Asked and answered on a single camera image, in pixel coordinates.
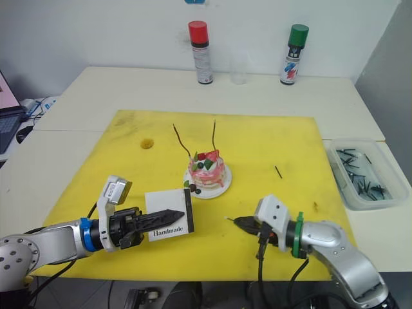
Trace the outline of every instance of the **electrical wire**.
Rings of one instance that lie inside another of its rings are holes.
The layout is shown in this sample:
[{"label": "electrical wire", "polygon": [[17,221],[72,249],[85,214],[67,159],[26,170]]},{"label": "electrical wire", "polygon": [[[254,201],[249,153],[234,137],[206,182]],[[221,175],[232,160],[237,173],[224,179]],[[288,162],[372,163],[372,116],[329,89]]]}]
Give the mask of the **electrical wire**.
[{"label": "electrical wire", "polygon": [[[89,211],[88,218],[90,219],[91,215],[96,209],[97,203],[95,203],[92,208]],[[44,227],[38,227],[33,230],[29,230],[27,234],[32,234],[34,232],[38,232],[40,230],[44,229]],[[61,274],[65,273],[67,270],[69,270],[74,264],[76,263],[76,260],[71,261],[66,267],[64,267],[62,270],[56,272],[54,275],[52,275],[50,278],[48,278],[44,283],[42,283],[40,286],[38,286],[29,296],[28,301],[26,302],[26,307],[33,301],[34,297],[37,297],[39,293],[46,287],[48,286],[54,279],[59,277]]]},{"label": "electrical wire", "polygon": [[33,126],[34,126],[34,125],[35,125],[35,120],[36,120],[36,119],[40,119],[40,118],[44,115],[44,109],[43,109],[42,104],[43,104],[43,102],[44,102],[45,100],[47,100],[48,98],[50,98],[50,97],[45,97],[45,98],[43,98],[43,99],[40,101],[40,104],[37,106],[37,107],[40,106],[41,112],[38,113],[38,114],[36,114],[36,115],[34,115],[34,116],[30,116],[30,117],[27,118],[25,121],[33,120]]},{"label": "electrical wire", "polygon": [[41,286],[39,286],[38,288],[36,288],[35,291],[30,294],[30,297],[29,297],[29,299],[28,299],[28,304],[30,304],[31,301],[33,300],[33,298],[34,298],[34,297],[37,297],[37,295],[38,295],[46,286],[48,286],[54,279],[56,279],[56,278],[59,277],[61,274],[63,274],[65,271],[67,271],[70,267],[72,267],[75,262],[76,262],[76,260],[71,261],[66,267],[64,267],[62,270],[56,272],[54,275],[52,275],[50,278],[48,278],[44,283],[42,283]]},{"label": "electrical wire", "polygon": [[298,275],[304,270],[304,268],[309,264],[309,259],[306,259],[303,264],[295,271],[294,275],[289,281],[288,284],[288,292],[286,293],[286,299],[288,301],[288,305],[290,306],[292,304],[292,289],[294,287],[294,283]]},{"label": "electrical wire", "polygon": [[36,227],[35,229],[28,230],[27,232],[25,232],[25,234],[33,234],[33,233],[39,232],[42,229],[44,229],[44,227]]},{"label": "electrical wire", "polygon": [[259,268],[257,269],[257,283],[259,285],[259,293],[260,296],[263,300],[263,304],[265,305],[266,309],[272,309],[270,306],[268,299],[266,298],[265,295],[265,290],[263,289],[263,256],[265,255],[265,245],[260,244],[259,245]]},{"label": "electrical wire", "polygon": [[95,211],[96,207],[97,207],[97,203],[95,203],[95,204],[93,205],[93,207],[90,209],[90,211],[89,211],[89,213],[88,213],[88,219],[90,219],[90,217],[91,217],[91,215],[93,214],[93,212]]},{"label": "electrical wire", "polygon": [[[39,287],[39,276],[36,276],[36,283],[37,283],[37,288]],[[33,308],[36,307],[37,304],[37,296],[39,296],[39,294],[36,295],[36,298],[34,299],[34,304],[33,304]]]},{"label": "electrical wire", "polygon": [[115,284],[115,281],[112,280],[110,282],[110,287],[109,287],[109,294],[108,294],[108,309],[110,309],[110,295],[111,295],[111,289],[113,288],[113,285]]},{"label": "electrical wire", "polygon": [[310,294],[308,296],[300,298],[298,301],[292,303],[291,305],[287,306],[286,308],[287,309],[296,308],[300,304],[305,303],[305,302],[311,300],[312,298],[316,298],[316,297],[320,297],[320,296],[326,296],[326,297],[334,298],[334,299],[338,300],[345,307],[345,309],[353,309],[351,306],[349,306],[348,302],[343,297],[341,297],[341,296],[339,296],[335,293],[329,293],[329,292]]},{"label": "electrical wire", "polygon": [[251,283],[249,283],[249,286],[248,286],[247,291],[246,291],[246,297],[250,302],[251,309],[255,308],[255,304],[253,302],[253,295],[250,295],[250,289],[253,287],[254,283],[257,283],[257,281],[252,281]]}]

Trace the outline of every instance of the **white card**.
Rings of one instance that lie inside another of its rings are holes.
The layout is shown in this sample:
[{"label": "white card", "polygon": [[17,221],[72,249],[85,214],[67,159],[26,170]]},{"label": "white card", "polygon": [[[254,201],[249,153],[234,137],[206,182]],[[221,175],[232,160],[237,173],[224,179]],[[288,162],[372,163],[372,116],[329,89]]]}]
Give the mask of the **white card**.
[{"label": "white card", "polygon": [[194,232],[192,201],[189,189],[147,192],[145,195],[148,214],[170,209],[185,213],[178,221],[158,230],[149,232],[149,241],[155,241]]}]

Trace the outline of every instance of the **pink frosting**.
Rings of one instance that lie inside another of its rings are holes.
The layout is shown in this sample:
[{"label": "pink frosting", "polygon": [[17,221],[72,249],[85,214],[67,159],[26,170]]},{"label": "pink frosting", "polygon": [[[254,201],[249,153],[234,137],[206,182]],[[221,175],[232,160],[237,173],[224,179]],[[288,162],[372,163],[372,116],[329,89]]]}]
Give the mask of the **pink frosting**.
[{"label": "pink frosting", "polygon": [[207,171],[205,169],[197,169],[192,171],[192,166],[195,163],[193,159],[189,162],[189,172],[193,181],[196,184],[202,185],[214,185],[216,183],[223,187],[223,177],[225,176],[225,163],[223,159],[218,156],[216,161],[216,167],[213,170]]}]

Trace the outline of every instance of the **yellow board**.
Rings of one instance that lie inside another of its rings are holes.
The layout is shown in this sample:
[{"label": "yellow board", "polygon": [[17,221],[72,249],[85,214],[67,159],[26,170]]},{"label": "yellow board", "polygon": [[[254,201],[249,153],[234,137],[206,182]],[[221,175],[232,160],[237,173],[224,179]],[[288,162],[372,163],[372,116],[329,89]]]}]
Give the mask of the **yellow board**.
[{"label": "yellow board", "polygon": [[[63,276],[95,279],[214,281],[256,280],[258,238],[243,232],[228,216],[252,216],[259,199],[275,194],[295,218],[331,220],[341,225],[354,244],[315,120],[300,117],[253,117],[118,111],[94,150],[63,192],[45,225],[85,217],[111,174],[133,182],[125,204],[145,212],[144,193],[183,187],[188,164],[172,124],[191,151],[212,150],[216,119],[216,148],[229,165],[233,179],[228,191],[211,200],[192,199],[192,234],[148,242],[80,259]],[[154,145],[142,149],[151,138]],[[283,179],[275,172],[277,165]],[[303,262],[269,246],[263,277],[289,280]],[[61,265],[36,274],[50,276]],[[326,268],[311,259],[300,280],[329,279]]]}]

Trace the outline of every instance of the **white table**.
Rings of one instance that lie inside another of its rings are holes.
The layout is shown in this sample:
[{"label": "white table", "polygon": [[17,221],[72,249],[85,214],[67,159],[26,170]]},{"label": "white table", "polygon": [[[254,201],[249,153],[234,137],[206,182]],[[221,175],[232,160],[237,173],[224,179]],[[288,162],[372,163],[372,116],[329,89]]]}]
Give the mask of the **white table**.
[{"label": "white table", "polygon": [[[384,136],[348,79],[300,77],[293,86],[273,75],[210,85],[192,71],[87,68],[0,169],[0,237],[41,226],[118,109],[152,109],[316,119],[327,146],[342,137]],[[380,143],[410,188],[387,145]],[[346,210],[359,248],[381,272],[412,271],[412,198],[381,211]]]}]

